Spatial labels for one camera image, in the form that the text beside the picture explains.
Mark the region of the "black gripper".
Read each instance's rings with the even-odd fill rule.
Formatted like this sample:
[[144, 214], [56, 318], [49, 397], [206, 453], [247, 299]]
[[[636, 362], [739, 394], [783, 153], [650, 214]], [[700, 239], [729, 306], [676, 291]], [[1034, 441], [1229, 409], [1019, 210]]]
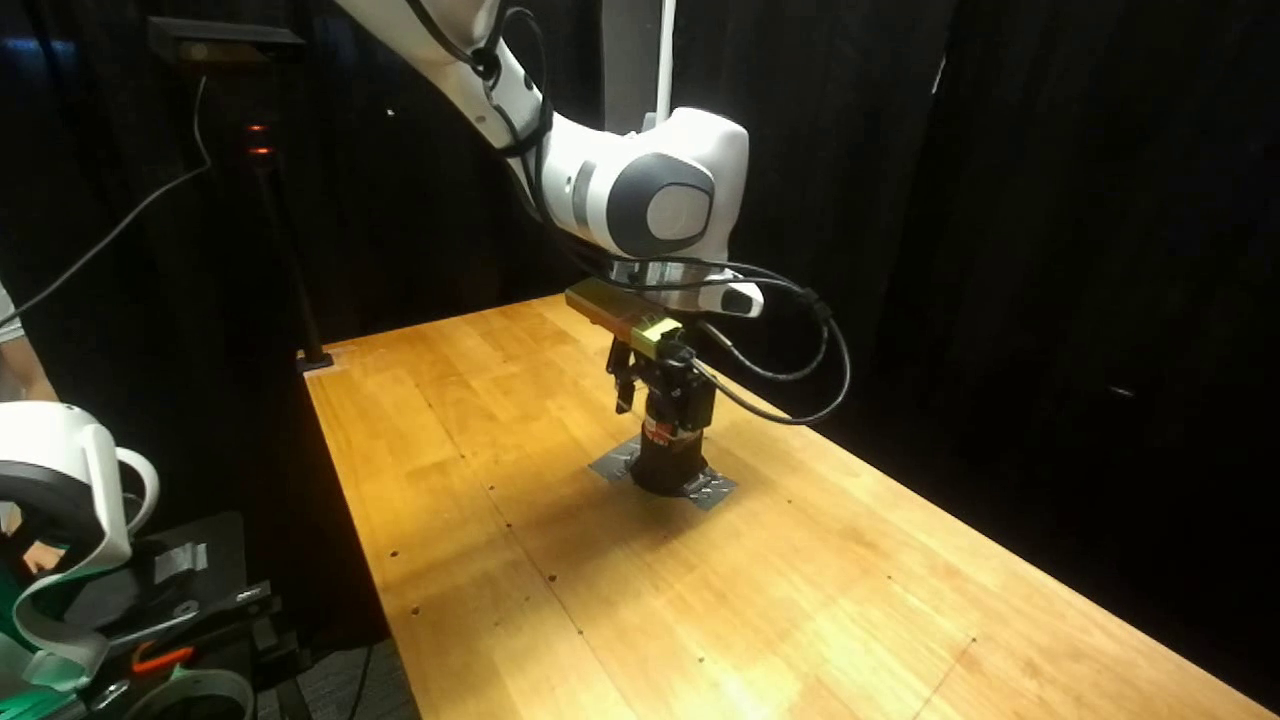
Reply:
[[603, 367], [613, 371], [621, 418], [631, 413], [636, 389], [647, 389], [647, 421], [680, 434], [713, 426], [717, 389], [696, 367], [696, 349], [676, 318], [606, 279], [574, 279], [565, 299], [613, 336]]

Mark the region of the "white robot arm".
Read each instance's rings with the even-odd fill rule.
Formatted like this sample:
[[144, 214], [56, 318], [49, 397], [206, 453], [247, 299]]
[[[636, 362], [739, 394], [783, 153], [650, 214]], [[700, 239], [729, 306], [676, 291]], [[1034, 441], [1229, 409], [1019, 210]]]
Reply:
[[337, 0], [415, 68], [509, 165], [539, 220], [616, 256], [616, 279], [666, 312], [758, 318], [729, 268], [747, 184], [747, 128], [676, 107], [638, 131], [551, 107], [498, 24], [498, 0]]

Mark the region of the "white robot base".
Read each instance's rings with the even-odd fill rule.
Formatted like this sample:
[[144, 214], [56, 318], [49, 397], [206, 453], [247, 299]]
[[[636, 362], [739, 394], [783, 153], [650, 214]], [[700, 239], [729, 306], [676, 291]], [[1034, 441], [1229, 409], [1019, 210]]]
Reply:
[[132, 536], [158, 505], [158, 474], [149, 458], [75, 403], [4, 401], [0, 403], [0, 499], [23, 512], [19, 534], [65, 554], [12, 604], [16, 638], [49, 655], [90, 670], [106, 640], [35, 609], [41, 591], [90, 580], [132, 555]]

